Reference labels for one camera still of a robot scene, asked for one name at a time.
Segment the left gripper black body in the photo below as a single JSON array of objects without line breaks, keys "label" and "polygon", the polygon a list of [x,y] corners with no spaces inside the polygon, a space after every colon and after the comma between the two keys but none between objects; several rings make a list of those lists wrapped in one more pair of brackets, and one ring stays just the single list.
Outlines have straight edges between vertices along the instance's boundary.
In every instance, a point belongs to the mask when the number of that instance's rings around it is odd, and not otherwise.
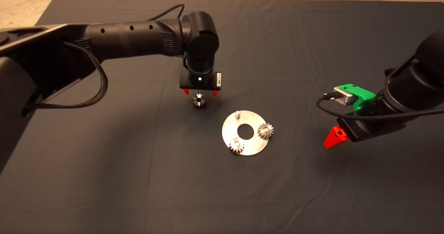
[{"label": "left gripper black body", "polygon": [[222,73],[195,74],[191,71],[181,71],[179,87],[187,90],[220,91],[222,88]]}]

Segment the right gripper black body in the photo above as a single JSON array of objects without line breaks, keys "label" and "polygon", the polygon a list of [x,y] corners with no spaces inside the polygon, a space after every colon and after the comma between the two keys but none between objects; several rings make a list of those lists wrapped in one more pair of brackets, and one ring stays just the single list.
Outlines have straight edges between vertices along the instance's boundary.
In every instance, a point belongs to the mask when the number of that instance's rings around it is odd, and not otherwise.
[{"label": "right gripper black body", "polygon": [[400,131],[406,127],[404,122],[398,121],[362,121],[337,118],[337,123],[352,142],[360,142],[383,136]]}]

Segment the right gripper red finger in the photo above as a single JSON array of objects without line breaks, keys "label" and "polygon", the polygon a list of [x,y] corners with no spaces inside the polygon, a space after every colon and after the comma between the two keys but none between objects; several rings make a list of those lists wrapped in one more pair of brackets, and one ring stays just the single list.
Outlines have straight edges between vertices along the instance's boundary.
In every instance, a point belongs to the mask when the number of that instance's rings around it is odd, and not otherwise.
[{"label": "right gripper red finger", "polygon": [[323,145],[326,149],[330,149],[338,144],[349,140],[349,136],[339,125],[334,126],[327,135]]}]

